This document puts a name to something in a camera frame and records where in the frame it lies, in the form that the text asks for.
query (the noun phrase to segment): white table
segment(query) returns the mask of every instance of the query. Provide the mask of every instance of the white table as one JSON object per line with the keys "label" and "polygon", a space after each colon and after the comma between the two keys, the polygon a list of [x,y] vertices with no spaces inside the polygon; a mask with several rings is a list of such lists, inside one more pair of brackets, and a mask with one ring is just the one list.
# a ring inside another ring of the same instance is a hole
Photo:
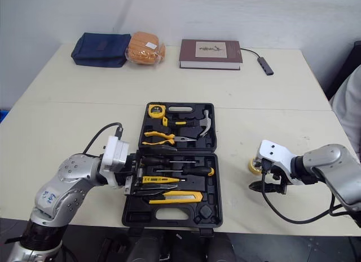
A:
{"label": "white table", "polygon": [[[254,56],[246,53],[242,70],[236,72],[179,70],[178,49],[174,47],[167,50],[163,64],[144,69],[133,64],[121,69],[75,66],[69,57],[71,50],[70,45],[59,49],[0,124],[1,217],[27,220],[41,185],[53,177],[64,159],[81,152],[107,123],[123,124],[122,139],[130,143],[130,152],[135,152],[148,101],[210,101],[215,105],[215,153],[223,208],[223,225],[216,231],[361,235],[361,229],[347,216],[326,216],[307,225],[286,223],[271,211],[260,193],[248,189],[251,182],[259,180],[248,171],[247,163],[262,139],[287,146],[296,154],[328,143],[343,144],[354,153],[299,51],[257,50],[276,73],[267,77]],[[289,67],[281,68],[286,62]],[[180,76],[189,80],[181,83]],[[170,82],[178,82],[177,87],[189,94],[172,96],[168,92],[176,87]],[[260,90],[263,84],[267,93]],[[203,88],[204,92],[196,94],[194,88]],[[257,92],[265,98],[257,98]],[[101,136],[90,153],[101,153],[111,133]],[[286,196],[268,196],[288,217],[307,219],[324,211],[331,195],[324,184],[316,184],[289,186]],[[124,202],[122,190],[93,188],[71,223],[122,227]]]}

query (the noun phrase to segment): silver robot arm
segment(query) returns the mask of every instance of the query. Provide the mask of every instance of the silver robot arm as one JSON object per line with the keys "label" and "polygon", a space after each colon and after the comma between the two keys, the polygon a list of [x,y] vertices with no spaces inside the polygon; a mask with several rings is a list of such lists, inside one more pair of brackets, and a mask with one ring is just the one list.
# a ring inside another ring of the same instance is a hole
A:
{"label": "silver robot arm", "polygon": [[61,248],[61,239],[68,224],[88,191],[104,184],[120,188],[115,172],[124,167],[129,145],[120,140],[121,124],[111,126],[114,125],[119,126],[117,136],[109,137],[102,156],[70,156],[59,166],[56,175],[38,191],[27,228],[20,238],[13,241],[16,242],[8,262],[52,261]]}
{"label": "silver robot arm", "polygon": [[[262,192],[265,197],[267,192],[286,194],[287,185],[308,185],[321,181],[331,190],[333,201],[336,197],[346,209],[343,214],[335,214],[332,211],[340,206],[330,207],[328,213],[332,216],[350,215],[361,227],[361,165],[344,146],[325,145],[297,156],[284,146],[263,140],[254,165],[262,170],[263,176],[262,181],[250,184],[250,189]],[[268,173],[280,180],[280,184],[265,183]]]}

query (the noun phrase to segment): blue object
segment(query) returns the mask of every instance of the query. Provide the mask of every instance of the blue object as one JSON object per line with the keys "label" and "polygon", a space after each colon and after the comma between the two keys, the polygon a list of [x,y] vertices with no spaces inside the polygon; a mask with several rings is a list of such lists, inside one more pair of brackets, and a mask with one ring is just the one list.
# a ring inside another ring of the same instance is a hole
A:
{"label": "blue object", "polygon": [[9,111],[0,110],[0,122],[2,122]]}
{"label": "blue object", "polygon": [[129,42],[130,34],[84,33],[75,45],[72,58],[77,65],[120,68],[126,61]]}

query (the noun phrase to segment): claw hammer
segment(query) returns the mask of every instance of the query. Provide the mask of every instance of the claw hammer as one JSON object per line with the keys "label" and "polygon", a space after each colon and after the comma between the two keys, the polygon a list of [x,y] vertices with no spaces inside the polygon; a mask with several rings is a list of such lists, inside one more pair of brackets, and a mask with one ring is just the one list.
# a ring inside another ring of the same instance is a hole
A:
{"label": "claw hammer", "polygon": [[205,127],[204,131],[201,132],[199,135],[200,137],[203,137],[207,134],[207,132],[210,129],[211,120],[209,118],[209,111],[203,110],[204,118],[201,120],[198,119],[192,119],[192,120],[168,120],[166,117],[163,117],[162,124],[163,126],[170,127],[170,128],[178,128],[178,127]]}

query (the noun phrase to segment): plastic bag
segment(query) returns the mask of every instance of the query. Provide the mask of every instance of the plastic bag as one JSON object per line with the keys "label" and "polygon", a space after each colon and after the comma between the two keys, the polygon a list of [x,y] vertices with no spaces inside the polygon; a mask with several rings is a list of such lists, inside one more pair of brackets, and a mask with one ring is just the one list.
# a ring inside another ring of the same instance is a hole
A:
{"label": "plastic bag", "polygon": [[136,32],[130,39],[125,56],[137,64],[158,64],[165,57],[165,46],[156,35]]}

